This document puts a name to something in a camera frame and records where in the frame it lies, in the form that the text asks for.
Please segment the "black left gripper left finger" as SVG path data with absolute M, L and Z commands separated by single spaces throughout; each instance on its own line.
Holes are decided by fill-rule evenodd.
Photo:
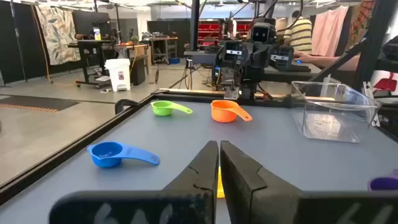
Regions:
M 208 141 L 162 190 L 82 191 L 60 198 L 49 224 L 214 224 L 219 148 Z

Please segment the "yellow measuring cup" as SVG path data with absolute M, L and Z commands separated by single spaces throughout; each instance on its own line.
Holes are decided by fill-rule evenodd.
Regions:
M 224 189 L 221 177 L 221 167 L 218 168 L 217 198 L 224 198 Z

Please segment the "orange measuring cup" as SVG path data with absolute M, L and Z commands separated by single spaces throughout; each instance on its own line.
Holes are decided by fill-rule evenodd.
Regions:
M 211 116 L 219 123 L 231 123 L 239 116 L 244 121 L 252 121 L 252 116 L 236 102 L 230 100 L 213 100 Z

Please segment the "blue measuring cup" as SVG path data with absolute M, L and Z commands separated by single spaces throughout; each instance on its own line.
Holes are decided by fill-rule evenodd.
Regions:
M 134 159 L 152 165 L 159 165 L 157 155 L 138 147 L 116 141 L 103 141 L 87 147 L 93 163 L 101 168 L 112 168 L 120 165 L 123 159 Z

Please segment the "green measuring cup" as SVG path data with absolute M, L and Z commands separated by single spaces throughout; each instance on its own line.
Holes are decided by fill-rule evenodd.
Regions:
M 151 106 L 153 113 L 156 116 L 170 116 L 173 113 L 173 110 L 179 110 L 186 114 L 193 113 L 192 109 L 171 101 L 153 101 Z

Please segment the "purple measuring cup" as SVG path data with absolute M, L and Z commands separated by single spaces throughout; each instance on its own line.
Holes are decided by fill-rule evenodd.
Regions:
M 368 182 L 368 190 L 398 190 L 398 169 L 390 174 L 375 177 Z

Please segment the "black trash bin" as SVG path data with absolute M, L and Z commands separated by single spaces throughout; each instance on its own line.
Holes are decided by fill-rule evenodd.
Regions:
M 146 56 L 137 56 L 131 59 L 130 82 L 136 86 L 146 80 Z

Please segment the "wooden work table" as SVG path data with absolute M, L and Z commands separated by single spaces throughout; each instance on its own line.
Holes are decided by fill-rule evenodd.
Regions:
M 148 44 L 139 44 L 139 45 L 115 45 L 113 47 L 115 51 L 119 53 L 118 58 L 128 58 L 134 59 L 143 58 L 144 65 L 146 67 L 146 74 L 149 74 L 149 66 L 152 64 L 151 62 L 151 49 Z

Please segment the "person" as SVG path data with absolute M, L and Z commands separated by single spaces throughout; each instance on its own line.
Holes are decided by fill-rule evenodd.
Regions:
M 339 57 L 312 55 L 312 23 L 300 15 L 300 11 L 292 13 L 295 24 L 285 31 L 284 45 L 294 49 L 294 60 L 311 63 L 317 67 L 327 67 Z

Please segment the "red storage bins rack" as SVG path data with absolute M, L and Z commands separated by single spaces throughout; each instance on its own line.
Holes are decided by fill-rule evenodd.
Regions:
M 245 39 L 251 27 L 249 21 L 233 21 L 232 23 L 211 23 L 200 21 L 198 28 L 198 43 L 208 45 L 225 39 Z

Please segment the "red dustpan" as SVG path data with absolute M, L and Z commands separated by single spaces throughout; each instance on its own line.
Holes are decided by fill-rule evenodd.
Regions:
M 380 79 L 375 85 L 376 90 L 396 91 L 398 80 L 394 79 L 394 73 L 391 72 L 389 78 Z

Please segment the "black rolling cart table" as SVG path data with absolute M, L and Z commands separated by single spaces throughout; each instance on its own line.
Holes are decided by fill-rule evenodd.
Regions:
M 91 85 L 97 89 L 101 89 L 107 86 L 110 86 L 109 81 L 91 81 L 90 77 L 108 77 L 105 71 L 105 58 L 103 47 L 109 47 L 111 45 L 110 40 L 77 40 L 77 42 L 69 43 L 68 48 L 71 49 L 78 49 L 80 54 L 80 67 L 83 70 L 83 81 L 77 80 L 75 85 L 80 88 L 81 85 Z M 99 70 L 95 71 L 94 73 L 89 74 L 88 68 L 89 64 L 89 57 L 95 56 L 98 59 Z

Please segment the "dark floor mat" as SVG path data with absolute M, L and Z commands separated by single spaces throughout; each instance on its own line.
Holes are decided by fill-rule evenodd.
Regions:
M 33 96 L 8 96 L 0 99 L 0 107 L 56 113 L 79 104 L 73 100 L 39 98 Z

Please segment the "black vertical post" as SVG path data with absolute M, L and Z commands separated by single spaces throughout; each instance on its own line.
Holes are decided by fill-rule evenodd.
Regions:
M 200 0 L 192 0 L 190 19 L 190 50 L 198 50 L 198 23 L 199 23 Z

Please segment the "black diagonal frame strut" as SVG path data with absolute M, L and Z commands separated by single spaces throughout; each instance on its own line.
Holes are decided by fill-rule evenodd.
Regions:
M 398 0 L 376 0 L 372 21 L 363 39 L 310 81 L 322 81 L 356 55 L 360 55 L 360 58 L 354 76 L 355 90 L 365 90 L 364 84 L 371 81 L 375 70 L 398 73 L 398 61 L 389 60 L 381 55 L 384 37 L 396 9 L 398 9 Z

